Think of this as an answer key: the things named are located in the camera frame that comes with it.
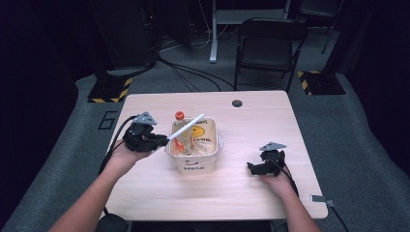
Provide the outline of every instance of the hazard stripe tape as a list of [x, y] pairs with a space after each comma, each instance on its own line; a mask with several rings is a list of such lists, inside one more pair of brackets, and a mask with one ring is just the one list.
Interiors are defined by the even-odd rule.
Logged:
[[310, 91], [310, 89], [309, 89], [309, 87], [308, 87], [308, 82], [306, 81], [306, 79], [305, 79], [305, 77], [304, 77], [304, 73], [320, 73], [320, 72], [319, 72], [319, 71], [309, 71], [309, 72], [304, 71], [304, 72], [298, 72], [298, 76], [299, 76], [299, 79], [301, 80], [302, 88], [304, 89], [305, 94], [306, 94], [306, 95], [312, 95], [312, 93], [311, 93], [311, 91]]
[[116, 103], [122, 102], [123, 99], [126, 97], [128, 90], [130, 89], [132, 79], [128, 79], [124, 85], [123, 91], [121, 91], [120, 97], [118, 99], [89, 99], [88, 102], [93, 103]]
[[311, 92], [308, 88], [308, 83], [307, 83], [307, 81], [305, 80], [305, 77], [304, 77], [304, 72], [298, 72], [298, 76], [299, 76], [299, 79], [301, 80], [302, 88], [304, 89], [305, 94], [306, 95], [311, 95]]

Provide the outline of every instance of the desk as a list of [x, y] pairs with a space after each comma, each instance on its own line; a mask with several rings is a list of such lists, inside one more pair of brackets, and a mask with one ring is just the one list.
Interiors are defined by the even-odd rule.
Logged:
[[[234, 107], [235, 100], [243, 105]], [[223, 149], [216, 171], [184, 176], [160, 148], [120, 179], [106, 205], [110, 213], [148, 221], [285, 218], [280, 200], [247, 167], [247, 161], [261, 163], [259, 148], [273, 141], [287, 145], [285, 161], [310, 215], [324, 218], [328, 214], [323, 203], [309, 199], [322, 193], [285, 92], [129, 95], [116, 130], [130, 116], [148, 111], [158, 123], [154, 133], [169, 134], [177, 110], [187, 117], [204, 113], [217, 122]]]
[[209, 62], [216, 63], [218, 55], [217, 24], [241, 24], [248, 18], [287, 18], [291, 0], [286, 0], [283, 9], [270, 10], [217, 10], [217, 0], [212, 2], [212, 47]]

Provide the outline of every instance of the forearm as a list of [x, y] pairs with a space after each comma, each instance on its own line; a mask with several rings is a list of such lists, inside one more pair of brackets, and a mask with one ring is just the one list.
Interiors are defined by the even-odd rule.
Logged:
[[103, 172], [49, 231], [95, 231], [118, 178]]
[[289, 231], [320, 231], [293, 189], [290, 189], [287, 194], [284, 194], [281, 200], [286, 211]]

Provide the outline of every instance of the dark curtain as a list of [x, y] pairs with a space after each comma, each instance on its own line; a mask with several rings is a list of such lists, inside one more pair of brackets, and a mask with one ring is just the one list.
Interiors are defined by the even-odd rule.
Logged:
[[339, 36], [329, 59], [322, 70], [326, 75], [347, 73], [351, 62], [361, 49], [368, 20], [371, 18], [377, 0], [344, 0], [337, 21]]
[[377, 1], [347, 77], [362, 102], [371, 131], [410, 176], [409, 7], [406, 0]]
[[77, 89], [26, 1], [0, 2], [0, 229], [73, 111]]
[[88, 0], [27, 0], [74, 80], [113, 70]]

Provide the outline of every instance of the person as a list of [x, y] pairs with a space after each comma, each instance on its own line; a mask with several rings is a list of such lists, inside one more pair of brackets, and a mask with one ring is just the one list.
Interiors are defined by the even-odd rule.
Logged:
[[105, 169], [48, 230], [53, 231], [95, 231], [108, 197], [117, 181], [124, 176], [137, 161], [147, 158], [151, 152], [130, 151], [121, 140]]
[[[137, 161], [151, 155], [151, 152], [132, 152], [121, 140], [117, 141], [115, 146], [118, 147], [114, 150], [111, 159], [108, 161], [102, 173], [48, 231], [94, 232], [105, 204], [108, 201], [108, 197], [117, 181], [124, 176]], [[289, 173], [287, 167], [284, 167], [284, 170]], [[272, 191], [283, 202], [289, 231], [320, 231], [291, 187], [289, 178], [282, 172], [280, 172], [277, 177], [274, 177], [274, 175], [261, 175], [259, 179], [268, 184]]]
[[[283, 170], [290, 174], [287, 166], [284, 166]], [[292, 188], [289, 178], [283, 172], [280, 172], [277, 177], [271, 174], [260, 175], [259, 180], [268, 184], [274, 194], [276, 194], [282, 201], [286, 212], [288, 231], [320, 231], [319, 227], [299, 199], [299, 196]]]

